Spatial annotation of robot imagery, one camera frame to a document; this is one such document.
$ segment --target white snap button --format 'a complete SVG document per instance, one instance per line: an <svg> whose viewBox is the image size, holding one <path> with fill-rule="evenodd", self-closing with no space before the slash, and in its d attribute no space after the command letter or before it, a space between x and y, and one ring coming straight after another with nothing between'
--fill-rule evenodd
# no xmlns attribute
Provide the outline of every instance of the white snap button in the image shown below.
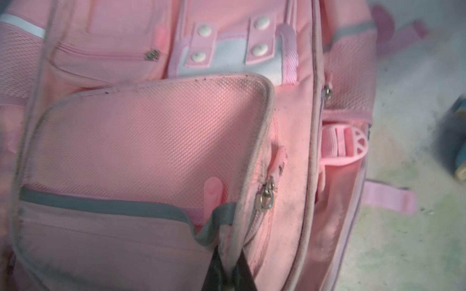
<svg viewBox="0 0 466 291"><path fill-rule="evenodd" d="M256 56L256 57L263 56L263 55L265 55L267 50L268 50L268 46L265 43L256 44L253 47L253 55Z"/></svg>
<svg viewBox="0 0 466 291"><path fill-rule="evenodd" d="M198 33L200 36L208 37L212 34L212 28L207 24L204 24L201 27L199 27Z"/></svg>
<svg viewBox="0 0 466 291"><path fill-rule="evenodd" d="M196 63L203 62L206 59L207 55L203 51L197 51L191 55L191 59Z"/></svg>
<svg viewBox="0 0 466 291"><path fill-rule="evenodd" d="M264 30L264 29L266 29L269 25L270 25L270 18L268 18L267 16L262 16L262 17L260 17L258 20L256 20L256 23L254 24L254 26L255 26L258 30Z"/></svg>

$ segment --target gray piping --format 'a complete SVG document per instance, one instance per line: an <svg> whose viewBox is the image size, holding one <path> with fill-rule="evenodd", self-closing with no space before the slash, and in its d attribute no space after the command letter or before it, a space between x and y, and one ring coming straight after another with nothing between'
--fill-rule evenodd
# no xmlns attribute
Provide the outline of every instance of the gray piping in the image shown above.
<svg viewBox="0 0 466 291"><path fill-rule="evenodd" d="M332 39L330 40L330 43L326 44L323 46L323 52L329 52L332 49L332 46L339 41L341 38L345 36L350 36L350 35L355 35L355 34L360 34L363 32L366 32L368 30L376 29L376 25L374 21L370 20L367 22L355 24L355 25L349 25L346 27L342 27L335 31L335 33L332 35Z"/></svg>
<svg viewBox="0 0 466 291"><path fill-rule="evenodd" d="M219 230L220 225L232 225L235 202L222 204L215 208L209 220L202 229L196 233L194 225L186 212L182 209L164 203L124 201L124 200L97 200L90 198L58 195L22 188L20 200L51 207L86 211L92 213L124 215L135 217L151 217L184 222L191 228L194 239L203 246L210 245Z"/></svg>

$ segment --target metal zipper pull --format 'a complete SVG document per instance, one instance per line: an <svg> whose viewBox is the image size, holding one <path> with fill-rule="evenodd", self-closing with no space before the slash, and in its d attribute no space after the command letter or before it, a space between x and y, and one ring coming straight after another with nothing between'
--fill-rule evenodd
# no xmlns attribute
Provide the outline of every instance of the metal zipper pull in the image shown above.
<svg viewBox="0 0 466 291"><path fill-rule="evenodd" d="M151 49L144 55L144 58L147 61L158 61L159 57L160 57L160 51L158 49Z"/></svg>
<svg viewBox="0 0 466 291"><path fill-rule="evenodd" d="M323 86L322 96L325 101L329 101L330 99L332 99L333 91L330 88L330 85L326 84L325 86Z"/></svg>
<svg viewBox="0 0 466 291"><path fill-rule="evenodd" d="M256 197L256 209L259 211L267 211L274 205L274 178L270 176L267 182L262 187L260 195Z"/></svg>

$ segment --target black object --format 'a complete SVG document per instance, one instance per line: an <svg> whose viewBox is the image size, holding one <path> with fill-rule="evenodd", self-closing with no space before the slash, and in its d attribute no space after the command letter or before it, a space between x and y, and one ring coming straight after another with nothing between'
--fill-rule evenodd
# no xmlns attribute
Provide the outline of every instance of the black object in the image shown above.
<svg viewBox="0 0 466 291"><path fill-rule="evenodd" d="M5 9L10 4L11 0L0 0L0 14L5 12Z"/></svg>
<svg viewBox="0 0 466 291"><path fill-rule="evenodd" d="M202 286L202 291L257 291L251 270L247 264L244 252L241 251L240 258L233 270L233 278L229 282L225 275L219 256L218 247L215 248L209 269Z"/></svg>

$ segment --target concrete floor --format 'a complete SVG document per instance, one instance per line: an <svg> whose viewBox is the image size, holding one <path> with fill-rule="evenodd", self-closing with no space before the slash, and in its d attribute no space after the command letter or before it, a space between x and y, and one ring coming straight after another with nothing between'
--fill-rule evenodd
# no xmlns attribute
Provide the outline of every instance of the concrete floor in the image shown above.
<svg viewBox="0 0 466 291"><path fill-rule="evenodd" d="M405 216L361 206L336 291L466 290L466 184L452 178L466 124L450 107L466 93L466 0L381 0L402 26L421 18L428 39L381 59L368 178L409 187Z"/></svg>

